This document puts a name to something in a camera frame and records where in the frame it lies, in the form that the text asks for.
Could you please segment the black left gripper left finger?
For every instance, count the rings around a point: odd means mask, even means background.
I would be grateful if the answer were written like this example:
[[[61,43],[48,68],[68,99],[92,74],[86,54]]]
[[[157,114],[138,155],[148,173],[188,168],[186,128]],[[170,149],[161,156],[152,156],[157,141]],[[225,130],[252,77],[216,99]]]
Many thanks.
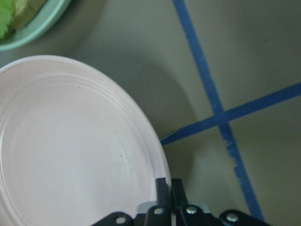
[[[156,195],[157,205],[163,207],[171,207],[171,195],[168,184],[165,178],[157,178],[156,182]]]

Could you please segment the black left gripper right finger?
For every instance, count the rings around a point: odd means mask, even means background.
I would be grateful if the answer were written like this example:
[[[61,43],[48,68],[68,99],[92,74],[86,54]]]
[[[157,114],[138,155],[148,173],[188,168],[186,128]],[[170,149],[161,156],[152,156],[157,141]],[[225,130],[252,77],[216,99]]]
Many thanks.
[[[174,207],[188,205],[188,200],[184,190],[183,182],[180,178],[171,179],[172,182],[172,201]]]

